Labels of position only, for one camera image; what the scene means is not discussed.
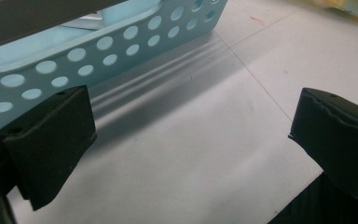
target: white floor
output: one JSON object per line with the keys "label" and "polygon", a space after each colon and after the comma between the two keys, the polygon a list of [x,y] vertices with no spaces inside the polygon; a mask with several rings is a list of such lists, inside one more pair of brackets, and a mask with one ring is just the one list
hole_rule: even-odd
{"label": "white floor", "polygon": [[303,87],[358,104],[358,21],[305,0],[228,0],[212,33],[91,90],[97,142],[45,208],[13,190],[16,218],[268,223],[321,172],[287,138]]}

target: light blue plastic basket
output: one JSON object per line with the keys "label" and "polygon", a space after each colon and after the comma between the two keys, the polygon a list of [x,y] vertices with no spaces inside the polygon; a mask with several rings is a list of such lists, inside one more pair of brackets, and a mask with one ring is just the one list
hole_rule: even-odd
{"label": "light blue plastic basket", "polygon": [[[105,18],[109,13],[116,15],[108,20],[114,24],[95,32],[72,28],[70,36],[51,35],[47,30],[38,34],[38,39],[46,39],[41,48],[31,39],[15,42],[14,49],[27,51],[15,62],[16,57],[0,60],[0,128],[51,94],[79,85],[90,87],[211,31],[227,0],[154,0],[146,11],[147,4],[137,2],[105,10]],[[119,11],[140,14],[129,17]],[[60,29],[68,31],[57,27],[53,32]],[[52,36],[57,36],[56,43]],[[11,46],[2,48],[8,51]],[[17,55],[16,50],[7,54]]]}

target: black block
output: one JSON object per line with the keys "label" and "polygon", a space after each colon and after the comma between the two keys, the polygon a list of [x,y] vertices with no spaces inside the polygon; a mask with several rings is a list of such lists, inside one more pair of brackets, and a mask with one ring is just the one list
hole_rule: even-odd
{"label": "black block", "polygon": [[289,137],[338,188],[358,200],[358,105],[329,92],[304,89]]}
{"label": "black block", "polygon": [[50,203],[96,139],[85,86],[59,92],[0,130],[0,151],[34,210]]}

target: plastic basket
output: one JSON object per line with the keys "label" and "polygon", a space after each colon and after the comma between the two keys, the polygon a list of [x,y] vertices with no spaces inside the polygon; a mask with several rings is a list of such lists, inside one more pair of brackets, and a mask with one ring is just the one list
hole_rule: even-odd
{"label": "plastic basket", "polygon": [[211,31],[227,0],[163,0],[135,17],[0,65],[0,128],[51,94],[93,86]]}

